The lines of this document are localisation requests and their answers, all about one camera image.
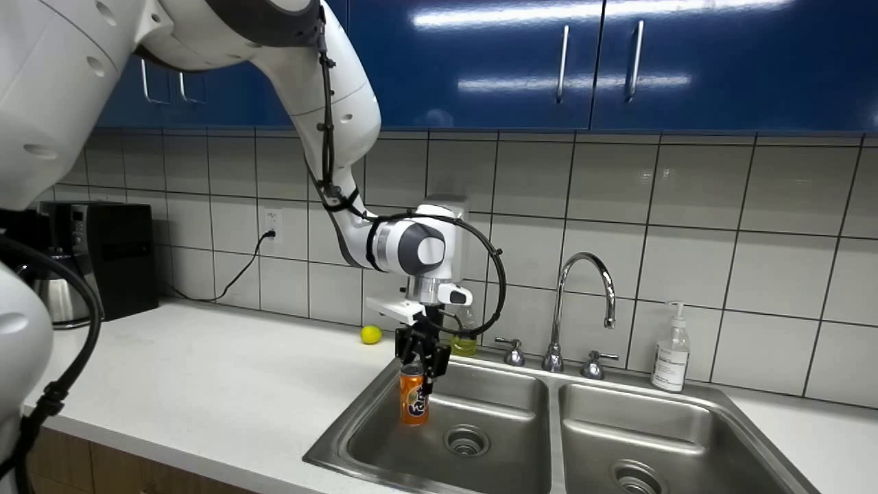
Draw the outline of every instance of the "upper cabinet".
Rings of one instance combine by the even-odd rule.
[[[590,128],[878,128],[874,19],[863,0],[607,0]]]
[[[586,128],[601,0],[355,0],[386,128]]]
[[[874,131],[874,0],[334,0],[383,128]],[[130,57],[103,127],[281,127],[253,65]]]
[[[130,57],[99,127],[244,128],[281,127],[287,115],[268,80],[250,64],[216,72],[174,72]]]

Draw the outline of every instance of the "black appliance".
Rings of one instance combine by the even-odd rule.
[[[137,203],[41,203],[41,212],[0,214],[0,227],[41,252],[67,259],[102,296],[107,318],[159,304],[150,208]],[[37,277],[2,259],[21,277]]]

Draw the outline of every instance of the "wall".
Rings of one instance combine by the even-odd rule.
[[[548,341],[554,274],[579,249],[617,284],[615,329],[590,266],[561,304],[564,356],[590,348],[648,370],[667,336],[664,300],[689,303],[700,382],[878,406],[878,141],[871,137],[594,137],[383,134],[360,168],[376,212],[424,196],[467,196],[505,249],[510,296],[487,338]],[[95,134],[56,201],[150,203],[161,274],[188,296],[216,295],[266,244],[227,303],[320,321],[376,321],[364,296],[397,277],[336,255],[281,134]],[[479,311],[495,285],[475,247],[467,285]]]

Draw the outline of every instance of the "stainless steel sink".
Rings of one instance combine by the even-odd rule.
[[[390,366],[305,462],[406,492],[548,492],[548,388],[505,367],[450,366],[430,419],[397,419]]]
[[[814,494],[796,467],[708,388],[453,359],[430,419],[397,422],[397,366],[305,456],[403,492]]]
[[[711,391],[560,388],[567,492],[812,492],[735,406]]]

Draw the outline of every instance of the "faucet handle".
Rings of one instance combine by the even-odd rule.
[[[604,355],[604,351],[586,351],[580,375],[586,378],[604,378],[604,366],[601,363],[615,363],[620,359],[617,355]]]
[[[517,338],[510,338],[510,341],[494,338],[494,343],[510,347],[510,351],[502,356],[502,363],[524,366],[524,351],[520,351],[520,341]]]

